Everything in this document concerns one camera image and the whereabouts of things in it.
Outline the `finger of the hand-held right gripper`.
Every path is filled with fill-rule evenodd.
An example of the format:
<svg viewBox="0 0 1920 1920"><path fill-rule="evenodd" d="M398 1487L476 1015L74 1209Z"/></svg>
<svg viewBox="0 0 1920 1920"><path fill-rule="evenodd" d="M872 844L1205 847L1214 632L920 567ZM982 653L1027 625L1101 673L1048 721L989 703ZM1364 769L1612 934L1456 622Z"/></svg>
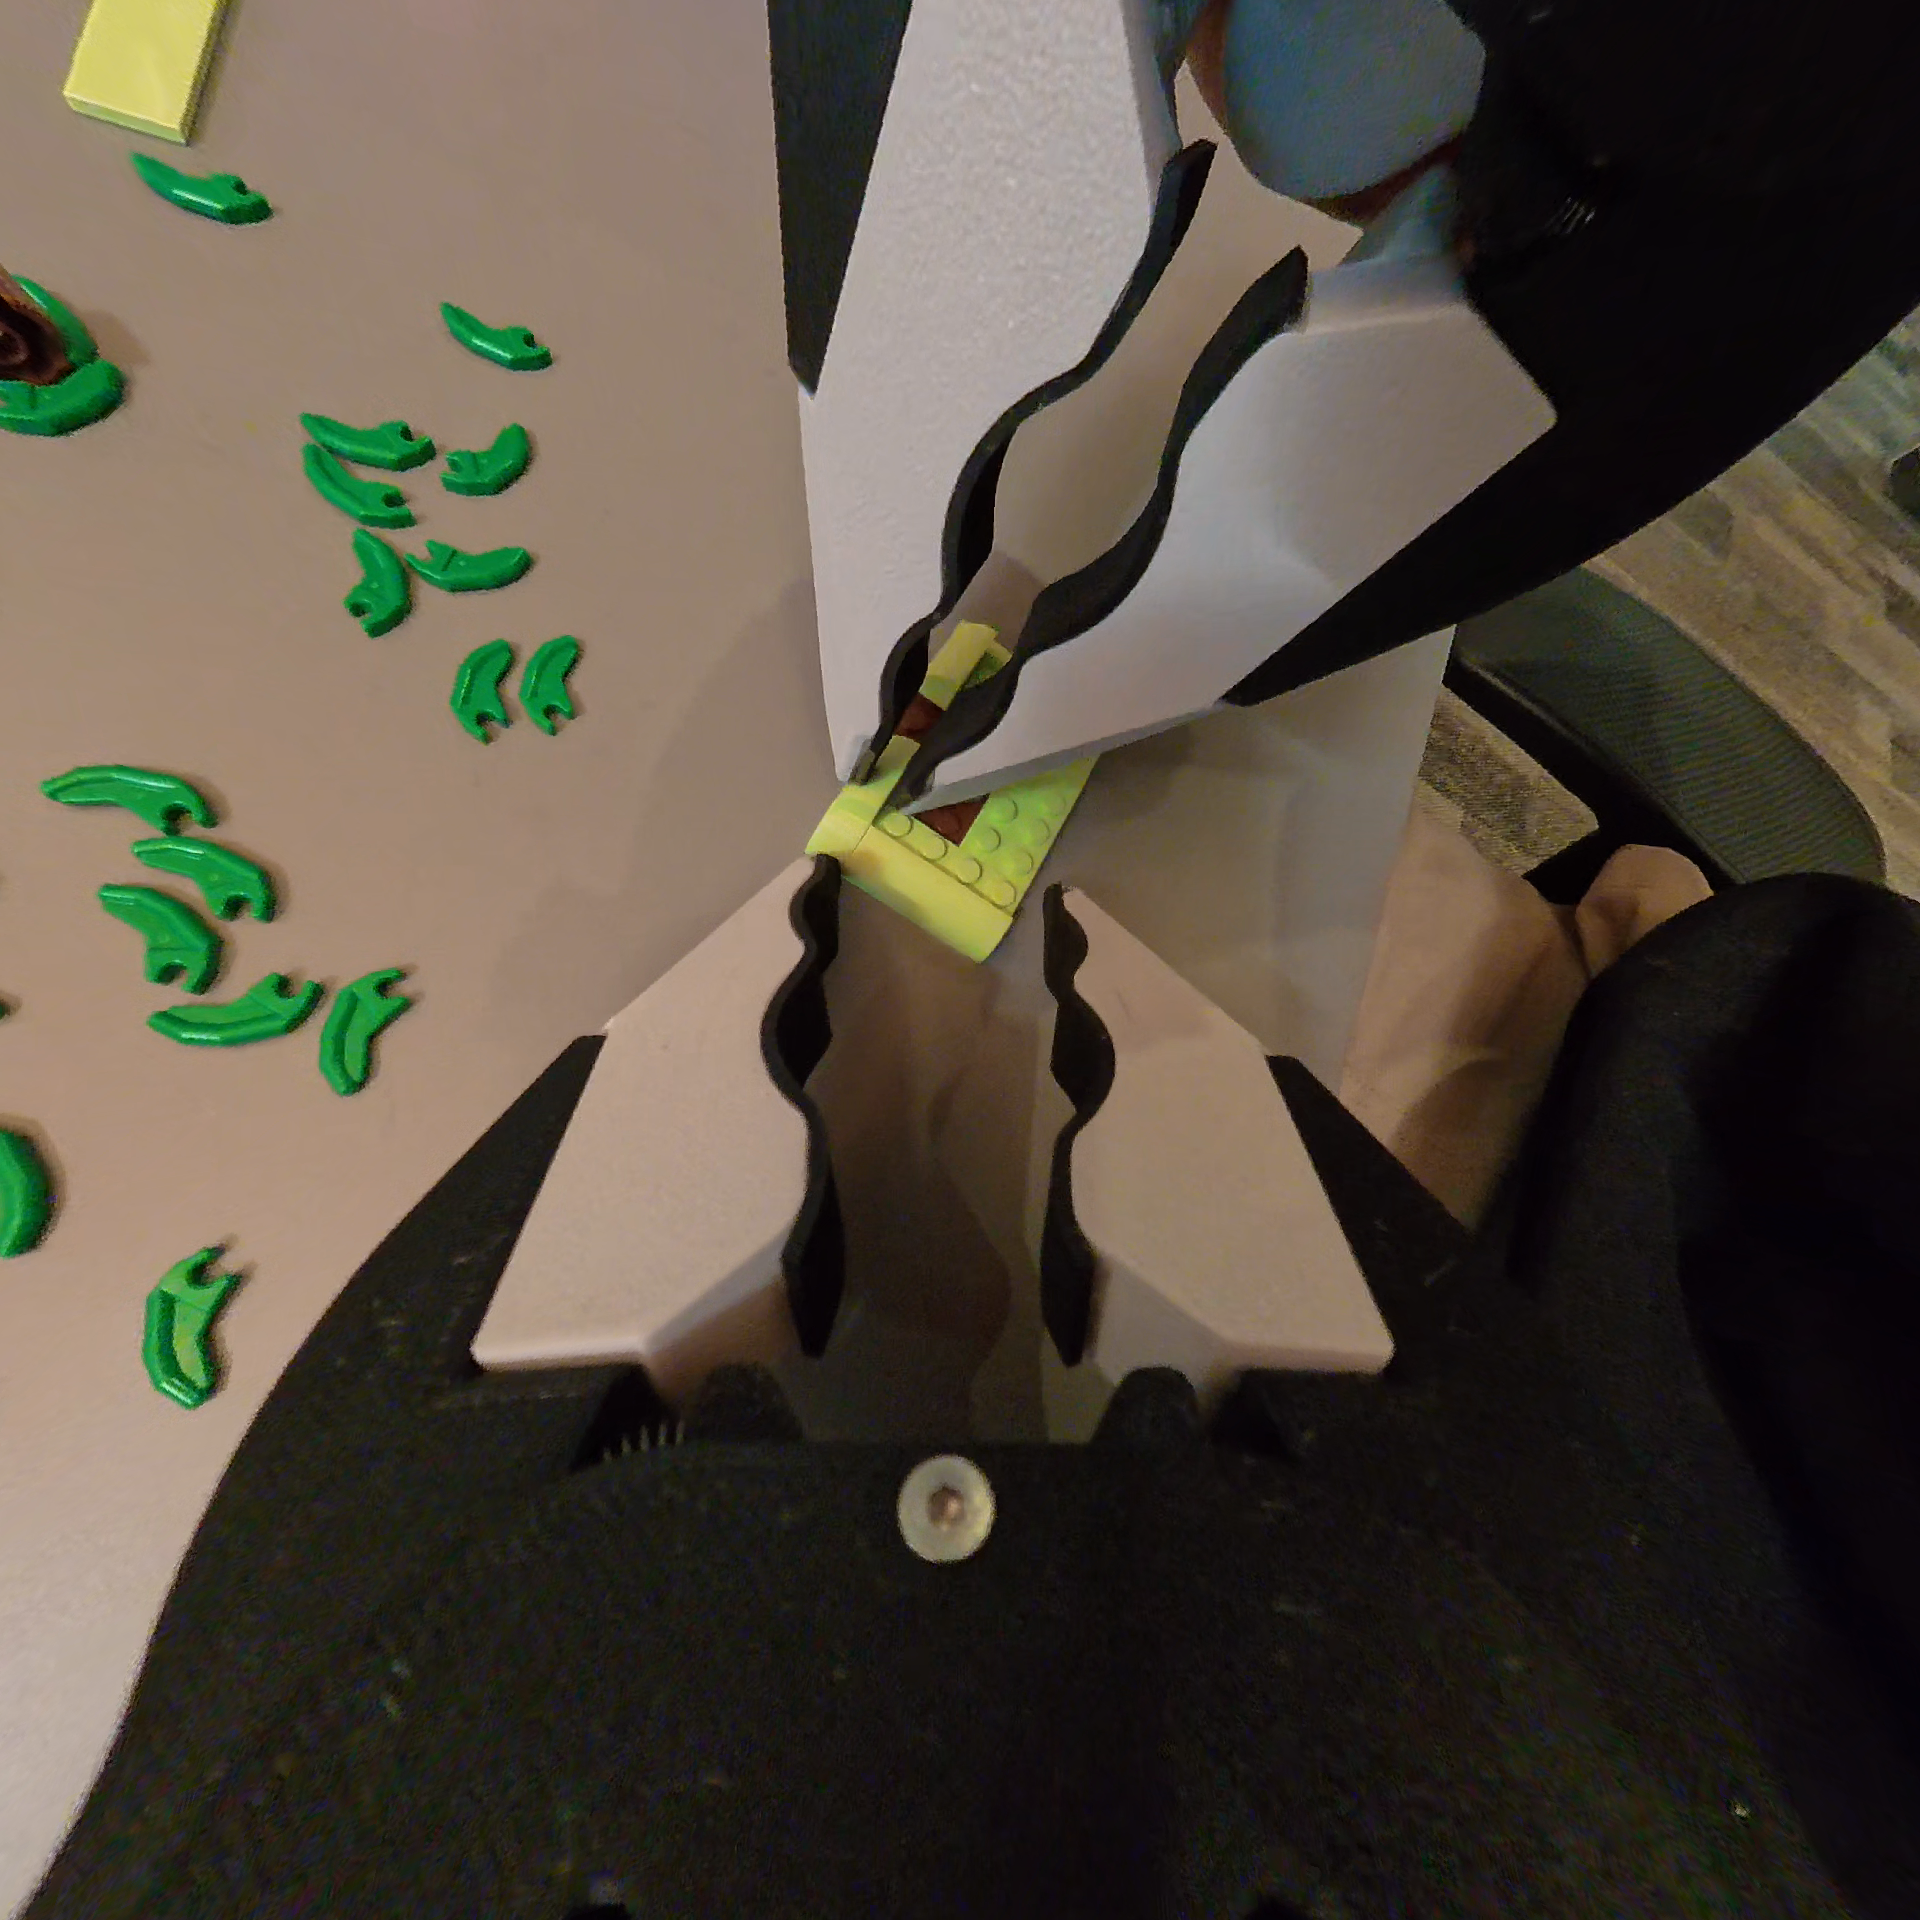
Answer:
<svg viewBox="0 0 1920 1920"><path fill-rule="evenodd" d="M1091 380L1166 273L1177 78L1303 204L1426 172L1477 109L1460 3L804 3L801 448L833 769L879 751L883 666L982 560L955 485L1036 392Z"/></svg>
<svg viewBox="0 0 1920 1920"><path fill-rule="evenodd" d="M1451 179L1422 179L1341 267L1289 253L1235 300L1136 519L925 732L908 800L969 800L1217 714L1550 431L1467 300L1451 216Z"/></svg>

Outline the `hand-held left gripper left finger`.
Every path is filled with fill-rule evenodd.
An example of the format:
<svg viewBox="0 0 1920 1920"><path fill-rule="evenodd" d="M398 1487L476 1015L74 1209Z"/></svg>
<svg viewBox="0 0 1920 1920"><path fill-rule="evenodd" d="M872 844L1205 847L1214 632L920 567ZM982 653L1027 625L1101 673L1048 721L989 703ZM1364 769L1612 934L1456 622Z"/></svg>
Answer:
<svg viewBox="0 0 1920 1920"><path fill-rule="evenodd" d="M828 1130L840 862L801 857L602 1029L471 1340L488 1376L821 1359L845 1289Z"/></svg>

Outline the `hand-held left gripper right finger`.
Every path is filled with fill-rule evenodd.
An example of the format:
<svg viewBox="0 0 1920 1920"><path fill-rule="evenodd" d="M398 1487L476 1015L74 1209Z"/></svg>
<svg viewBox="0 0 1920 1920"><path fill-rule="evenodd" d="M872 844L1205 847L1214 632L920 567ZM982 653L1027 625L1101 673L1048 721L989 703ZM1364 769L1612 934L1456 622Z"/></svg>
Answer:
<svg viewBox="0 0 1920 1920"><path fill-rule="evenodd" d="M1381 1376L1393 1337L1253 1032L1085 892L1043 898L1048 1148L1037 1281L1057 1360L1169 1369L1222 1400L1249 1371Z"/></svg>

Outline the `long lime curved brick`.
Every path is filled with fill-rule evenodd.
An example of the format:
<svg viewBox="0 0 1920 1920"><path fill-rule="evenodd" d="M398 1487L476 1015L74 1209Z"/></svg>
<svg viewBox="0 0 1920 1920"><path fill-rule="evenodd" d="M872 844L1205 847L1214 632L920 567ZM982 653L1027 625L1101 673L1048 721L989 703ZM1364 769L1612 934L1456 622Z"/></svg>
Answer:
<svg viewBox="0 0 1920 1920"><path fill-rule="evenodd" d="M986 963L1019 920L1019 892L989 871L965 877L962 871L979 862L947 841L934 844L941 857L925 857L920 844L865 834L838 862L853 888L903 923L973 964Z"/></svg>

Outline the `large lime smooth tile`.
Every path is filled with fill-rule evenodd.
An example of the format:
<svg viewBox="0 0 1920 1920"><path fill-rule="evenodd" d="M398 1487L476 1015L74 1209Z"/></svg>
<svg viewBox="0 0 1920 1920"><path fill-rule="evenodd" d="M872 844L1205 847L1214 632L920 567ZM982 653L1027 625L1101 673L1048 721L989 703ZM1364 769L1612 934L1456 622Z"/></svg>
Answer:
<svg viewBox="0 0 1920 1920"><path fill-rule="evenodd" d="M63 103L80 117L187 147L225 3L90 3Z"/></svg>

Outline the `grey patterned fabric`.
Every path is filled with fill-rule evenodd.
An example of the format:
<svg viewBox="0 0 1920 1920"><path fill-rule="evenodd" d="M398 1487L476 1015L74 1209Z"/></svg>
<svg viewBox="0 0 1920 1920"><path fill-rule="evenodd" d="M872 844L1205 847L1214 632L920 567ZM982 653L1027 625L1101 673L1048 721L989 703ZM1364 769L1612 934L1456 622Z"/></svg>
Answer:
<svg viewBox="0 0 1920 1920"><path fill-rule="evenodd" d="M1417 810L1525 877L1598 830L1595 813L1447 688L1422 754Z"/></svg>

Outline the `black office chair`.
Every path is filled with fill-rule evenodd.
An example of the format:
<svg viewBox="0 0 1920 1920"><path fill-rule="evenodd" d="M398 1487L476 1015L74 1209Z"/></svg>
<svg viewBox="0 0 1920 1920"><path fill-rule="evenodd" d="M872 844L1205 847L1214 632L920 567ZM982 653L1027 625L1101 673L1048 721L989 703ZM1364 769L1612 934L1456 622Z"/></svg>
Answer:
<svg viewBox="0 0 1920 1920"><path fill-rule="evenodd" d="M1854 793L1747 684L1579 568L1456 629L1444 688L1595 814L1526 884L1573 905L1615 851L1668 848L1710 888L1885 881Z"/></svg>

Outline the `scattered green leaf pieces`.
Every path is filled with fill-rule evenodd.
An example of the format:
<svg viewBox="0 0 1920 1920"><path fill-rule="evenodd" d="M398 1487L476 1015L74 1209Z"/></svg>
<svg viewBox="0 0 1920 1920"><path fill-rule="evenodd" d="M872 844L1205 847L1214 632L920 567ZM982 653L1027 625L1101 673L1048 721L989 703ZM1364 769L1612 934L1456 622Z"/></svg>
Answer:
<svg viewBox="0 0 1920 1920"><path fill-rule="evenodd" d="M160 201L217 226L257 226L274 216L272 201L241 177L189 172L153 153L131 157L135 179ZM43 283L22 283L60 327L71 373L50 389L2 383L2 431L20 438L67 438L108 423L127 397L122 368L105 359L83 318ZM487 327L457 302L440 302L446 338L467 355L514 373L555 366L552 349L528 327ZM404 488L378 476L398 476L440 461L440 488L456 498L498 498L520 485L531 465L531 437L520 423L501 428L487 448L439 445L404 418L354 426L333 417L300 413L306 437L300 469L307 488L354 523L350 551L357 580L344 611L364 638L392 635L412 611L412 588L480 595L514 587L535 563L525 547L467 550L429 537L418 554L404 554L384 536L415 529ZM578 638L555 638L524 666L518 697L525 717L545 732L578 720L570 673L583 656ZM450 684L450 714L467 738L491 744L510 728L505 676L514 645L491 640L457 663ZM166 893L153 884L108 884L98 905L141 939L141 975L187 1000L148 1018L148 1029L183 1050L241 1050L292 1038L324 1007L316 1036L322 1083L337 1098L367 1090L378 1045L412 1009L401 994L404 967L375 967L327 991L320 978L266 974L248 991L216 1001L213 987L225 967L225 939L216 923L276 918L276 877L251 854L216 838L220 813L183 775L127 762L84 762L39 782L39 793L60 806L115 810L143 824L148 838L132 857L158 877L192 885L201 905ZM33 1254L56 1214L54 1180L37 1142L20 1130L2 1130L2 1260ZM180 1410L201 1410L223 1384L217 1320L242 1281L223 1270L223 1248L203 1248L179 1260L149 1289L141 1309L141 1369L155 1394Z"/></svg>

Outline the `person's dark clothing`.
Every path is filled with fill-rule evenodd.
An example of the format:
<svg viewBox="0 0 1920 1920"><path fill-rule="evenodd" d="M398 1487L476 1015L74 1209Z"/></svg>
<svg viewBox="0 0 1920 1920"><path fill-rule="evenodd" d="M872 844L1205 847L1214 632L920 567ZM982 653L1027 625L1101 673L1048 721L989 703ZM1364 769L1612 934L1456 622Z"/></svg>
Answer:
<svg viewBox="0 0 1920 1920"><path fill-rule="evenodd" d="M1511 1274L1854 1917L1916 1916L1916 902L1726 892L1583 994Z"/></svg>

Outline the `brown round brick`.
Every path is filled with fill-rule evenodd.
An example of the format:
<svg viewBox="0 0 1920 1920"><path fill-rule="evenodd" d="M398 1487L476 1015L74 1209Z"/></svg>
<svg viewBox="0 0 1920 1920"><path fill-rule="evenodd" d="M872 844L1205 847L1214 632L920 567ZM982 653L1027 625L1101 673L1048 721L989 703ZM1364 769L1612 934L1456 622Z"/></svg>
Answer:
<svg viewBox="0 0 1920 1920"><path fill-rule="evenodd" d="M2 383L50 389L71 372L60 327L22 283L2 273Z"/></svg>

